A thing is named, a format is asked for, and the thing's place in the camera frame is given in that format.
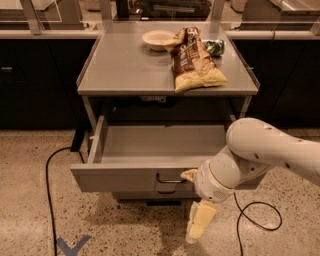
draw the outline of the drawer handle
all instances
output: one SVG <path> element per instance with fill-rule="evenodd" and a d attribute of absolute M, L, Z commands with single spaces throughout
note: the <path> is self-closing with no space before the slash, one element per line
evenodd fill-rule
<path fill-rule="evenodd" d="M 176 193 L 176 191 L 175 190 L 173 190 L 173 191 L 158 191 L 158 193 L 161 195 L 169 195 L 169 194 Z"/>
<path fill-rule="evenodd" d="M 184 183 L 187 180 L 160 180 L 160 174 L 157 173 L 157 181 L 160 183 Z"/>

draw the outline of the white bowl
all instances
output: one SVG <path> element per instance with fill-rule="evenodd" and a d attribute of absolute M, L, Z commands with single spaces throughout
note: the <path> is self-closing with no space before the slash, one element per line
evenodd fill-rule
<path fill-rule="evenodd" d="M 142 40 L 147 43 L 152 50 L 164 51 L 162 42 L 172 39 L 175 33 L 167 30 L 152 30 L 144 33 Z"/>

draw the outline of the cabinet top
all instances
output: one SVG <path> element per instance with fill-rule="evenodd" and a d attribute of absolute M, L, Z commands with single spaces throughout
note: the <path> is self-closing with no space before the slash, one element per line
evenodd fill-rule
<path fill-rule="evenodd" d="M 200 28 L 201 39 L 222 39 L 225 53 L 214 58 L 228 79 L 226 86 L 187 90 L 177 96 L 255 95 L 258 91 L 247 68 L 219 24 L 212 22 L 110 22 L 106 24 L 78 82 L 87 96 L 173 96 L 174 76 L 168 52 L 156 52 L 143 42 L 145 32 L 161 29 L 177 33 L 183 27 Z"/>

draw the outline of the gray cabinet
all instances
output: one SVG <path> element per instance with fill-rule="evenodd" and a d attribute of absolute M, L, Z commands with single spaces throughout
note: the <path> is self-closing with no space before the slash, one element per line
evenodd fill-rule
<path fill-rule="evenodd" d="M 215 59 L 228 84 L 175 93 L 170 55 L 150 50 L 142 35 L 187 25 L 107 24 L 78 87 L 94 128 L 88 162 L 71 167 L 82 191 L 109 191 L 116 199 L 196 197 L 181 172 L 199 167 L 225 146 L 224 124 L 234 115 L 229 103 L 247 103 L 258 89 L 223 30 L 199 23 L 203 38 L 222 38 L 228 45 Z M 162 96 L 166 103 L 141 96 Z M 99 114 L 97 99 L 105 102 Z M 241 105 L 237 114 L 245 110 Z"/>

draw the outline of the drawer front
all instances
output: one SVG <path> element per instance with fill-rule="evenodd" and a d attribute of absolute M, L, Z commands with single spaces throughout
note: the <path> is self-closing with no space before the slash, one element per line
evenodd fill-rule
<path fill-rule="evenodd" d="M 170 194 L 192 191 L 193 184 L 182 180 L 184 169 L 108 169 L 103 164 L 73 165 L 72 173 L 83 192 L 144 192 Z"/>

